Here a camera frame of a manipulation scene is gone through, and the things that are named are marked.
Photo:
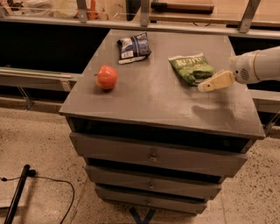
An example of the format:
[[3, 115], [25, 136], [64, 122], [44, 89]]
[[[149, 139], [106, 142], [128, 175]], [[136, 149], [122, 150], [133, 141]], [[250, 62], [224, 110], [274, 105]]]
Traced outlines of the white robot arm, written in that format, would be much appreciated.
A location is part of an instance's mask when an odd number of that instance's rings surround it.
[[228, 88], [235, 82], [256, 84], [280, 81], [280, 46], [246, 52], [229, 58], [229, 70], [221, 70], [198, 85], [200, 92]]

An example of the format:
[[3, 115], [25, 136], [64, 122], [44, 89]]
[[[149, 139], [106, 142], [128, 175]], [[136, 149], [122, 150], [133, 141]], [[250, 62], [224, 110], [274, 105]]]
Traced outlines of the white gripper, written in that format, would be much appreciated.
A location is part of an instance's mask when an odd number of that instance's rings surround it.
[[229, 58], [230, 71], [219, 71], [198, 85], [200, 92], [210, 92], [228, 88], [235, 81], [241, 84], [254, 84], [260, 80], [255, 72], [255, 59], [258, 51], [246, 52]]

